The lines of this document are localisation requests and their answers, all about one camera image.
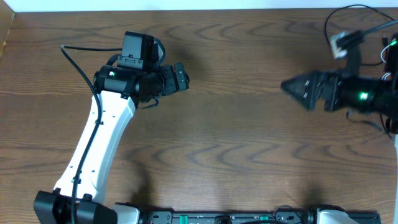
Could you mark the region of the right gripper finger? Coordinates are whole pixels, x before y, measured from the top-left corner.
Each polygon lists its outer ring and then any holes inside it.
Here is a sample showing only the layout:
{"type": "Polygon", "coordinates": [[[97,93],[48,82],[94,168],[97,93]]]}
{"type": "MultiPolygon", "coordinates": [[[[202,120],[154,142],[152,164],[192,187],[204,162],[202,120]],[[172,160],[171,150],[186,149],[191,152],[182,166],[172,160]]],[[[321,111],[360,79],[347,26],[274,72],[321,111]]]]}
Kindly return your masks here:
{"type": "Polygon", "coordinates": [[[294,100],[296,100],[301,106],[303,106],[306,110],[313,111],[316,106],[316,102],[318,100],[317,94],[314,91],[304,91],[302,93],[294,92],[292,90],[283,89],[283,92],[288,94],[294,100]]]}
{"type": "Polygon", "coordinates": [[[318,70],[298,74],[297,76],[284,80],[280,87],[283,90],[306,90],[318,81],[321,72],[318,70]]]}

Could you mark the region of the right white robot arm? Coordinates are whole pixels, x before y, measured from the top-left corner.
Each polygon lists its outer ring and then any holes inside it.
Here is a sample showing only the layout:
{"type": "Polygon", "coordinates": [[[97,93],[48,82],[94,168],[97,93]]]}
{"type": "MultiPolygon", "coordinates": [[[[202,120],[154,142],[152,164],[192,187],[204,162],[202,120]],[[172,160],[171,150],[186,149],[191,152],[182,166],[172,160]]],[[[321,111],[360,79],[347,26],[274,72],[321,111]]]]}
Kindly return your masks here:
{"type": "Polygon", "coordinates": [[[397,34],[392,36],[386,56],[386,74],[379,79],[361,78],[361,53],[359,44],[364,37],[352,33],[330,38],[335,58],[347,59],[341,70],[315,70],[284,80],[280,87],[307,110],[314,110],[317,100],[323,98],[324,110],[334,112],[351,108],[360,113],[377,113],[387,119],[382,130],[397,134],[397,34]]]}

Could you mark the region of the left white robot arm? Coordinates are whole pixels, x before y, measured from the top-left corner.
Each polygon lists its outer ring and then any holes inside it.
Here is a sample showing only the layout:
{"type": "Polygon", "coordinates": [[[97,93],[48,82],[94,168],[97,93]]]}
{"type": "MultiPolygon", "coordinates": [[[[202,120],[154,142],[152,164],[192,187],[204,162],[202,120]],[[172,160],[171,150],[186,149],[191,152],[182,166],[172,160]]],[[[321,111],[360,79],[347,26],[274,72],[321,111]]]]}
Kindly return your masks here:
{"type": "Polygon", "coordinates": [[[165,65],[165,47],[151,35],[125,32],[123,46],[87,82],[93,97],[90,114],[68,167],[52,192],[40,191],[34,212],[41,223],[139,223],[139,209],[126,203],[106,207],[108,175],[123,132],[139,109],[157,106],[161,96],[188,89],[182,63],[165,65]]]}

